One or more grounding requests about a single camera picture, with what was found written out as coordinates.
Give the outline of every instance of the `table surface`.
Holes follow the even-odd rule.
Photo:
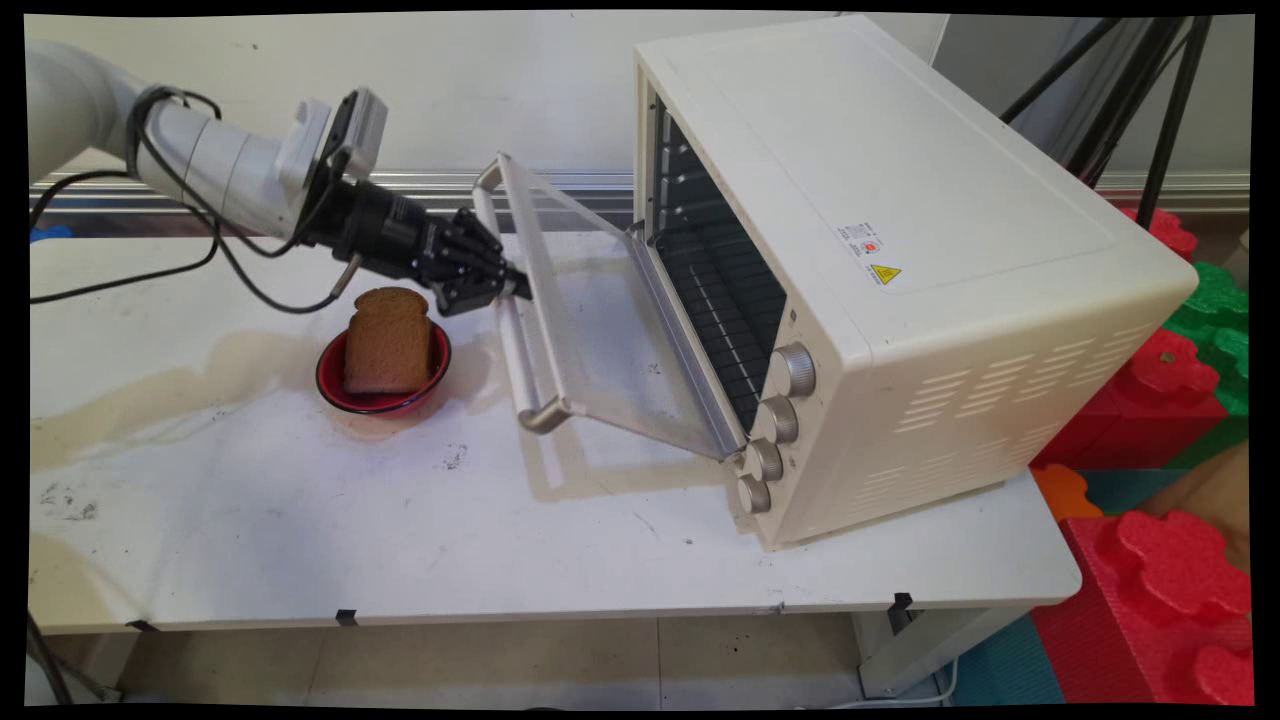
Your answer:
[[[200,258],[207,240],[46,240],[32,293]],[[274,297],[342,272],[238,258]],[[575,419],[518,429],[492,311],[442,323],[454,360],[396,419],[316,392],[367,272],[314,315],[225,259],[31,309],[27,603],[51,633],[1043,605],[1080,574],[1028,473],[765,551],[713,461]]]

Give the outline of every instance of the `toaster oven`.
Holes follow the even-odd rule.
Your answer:
[[[870,20],[636,49],[635,224],[479,178],[534,302],[518,423],[723,461],[767,544],[1018,474],[1185,300],[1189,264]]]

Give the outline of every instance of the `oven door handle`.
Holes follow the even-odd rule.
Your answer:
[[[493,209],[493,191],[500,182],[502,169],[494,160],[480,173],[471,188],[471,199],[476,205],[476,218],[499,240],[502,236],[498,233],[498,215]],[[538,386],[534,382],[529,343],[525,340],[516,302],[515,295],[504,295],[494,301],[494,316],[498,320],[502,350],[507,356],[507,375],[511,378],[511,396],[516,405],[516,419],[526,430],[547,434],[567,420],[571,414],[558,395],[547,404],[538,402]]]

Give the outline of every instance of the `red bowl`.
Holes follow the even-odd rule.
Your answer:
[[[347,331],[343,331],[320,354],[320,361],[316,363],[316,388],[320,389],[320,396],[329,401],[329,405],[347,413],[376,415],[407,410],[431,396],[435,386],[444,377],[444,372],[449,369],[449,361],[453,360],[453,346],[449,345],[449,336],[440,325],[431,324],[429,342],[428,357],[430,360],[426,370],[430,379],[426,380],[425,386],[413,392],[394,395],[352,393],[342,387],[343,372],[347,368]]]

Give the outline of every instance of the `brown bread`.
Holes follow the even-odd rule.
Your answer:
[[[402,287],[356,299],[343,387],[352,393],[413,392],[426,384],[431,320],[426,299]]]

